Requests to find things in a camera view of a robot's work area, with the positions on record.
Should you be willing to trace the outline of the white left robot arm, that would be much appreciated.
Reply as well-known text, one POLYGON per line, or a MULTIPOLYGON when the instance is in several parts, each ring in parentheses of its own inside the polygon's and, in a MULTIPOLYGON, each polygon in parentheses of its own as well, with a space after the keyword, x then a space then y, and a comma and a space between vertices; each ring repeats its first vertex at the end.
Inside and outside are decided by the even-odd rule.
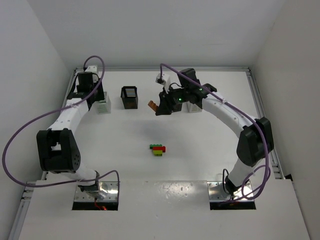
POLYGON ((81 153, 74 133, 81 119, 95 102, 103 101, 105 93, 96 67, 90 66, 77 74, 66 99, 66 106, 57 120, 46 130, 36 135, 40 167, 43 171, 62 174, 80 181, 83 192, 98 192, 99 173, 89 169, 81 161, 81 153))

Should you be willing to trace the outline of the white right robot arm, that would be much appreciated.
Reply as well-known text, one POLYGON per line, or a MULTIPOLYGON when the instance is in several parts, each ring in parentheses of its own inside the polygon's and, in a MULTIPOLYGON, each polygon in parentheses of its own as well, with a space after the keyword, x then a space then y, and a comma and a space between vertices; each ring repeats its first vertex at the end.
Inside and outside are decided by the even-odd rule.
POLYGON ((160 72, 155 81, 162 85, 159 105, 154 106, 156 116, 171 115, 181 111, 183 103, 191 103, 214 115, 238 138, 237 161, 223 181, 224 191, 233 195, 249 180, 250 174, 262 159, 267 159, 274 149, 271 122, 265 118, 254 118, 227 102, 218 90, 209 83, 201 84, 193 68, 177 73, 179 83, 173 88, 170 76, 160 72))

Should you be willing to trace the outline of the brown lego plate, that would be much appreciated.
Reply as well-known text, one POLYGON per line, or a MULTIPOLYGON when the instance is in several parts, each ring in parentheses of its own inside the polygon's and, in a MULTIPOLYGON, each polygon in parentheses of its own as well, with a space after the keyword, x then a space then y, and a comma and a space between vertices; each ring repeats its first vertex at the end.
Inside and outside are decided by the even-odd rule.
POLYGON ((159 106, 155 103, 155 102, 153 102, 152 100, 150 100, 149 102, 148 102, 148 106, 156 113, 157 111, 158 111, 158 109, 159 109, 159 106))

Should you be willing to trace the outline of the green red brown lego stack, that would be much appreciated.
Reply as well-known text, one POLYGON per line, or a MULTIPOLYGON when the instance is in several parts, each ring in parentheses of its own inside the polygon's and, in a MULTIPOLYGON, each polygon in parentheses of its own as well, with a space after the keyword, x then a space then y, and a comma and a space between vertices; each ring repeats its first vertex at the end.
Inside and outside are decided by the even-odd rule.
POLYGON ((166 147, 162 144, 150 144, 149 149, 152 151, 152 154, 156 157, 162 157, 163 153, 166 152, 166 147))

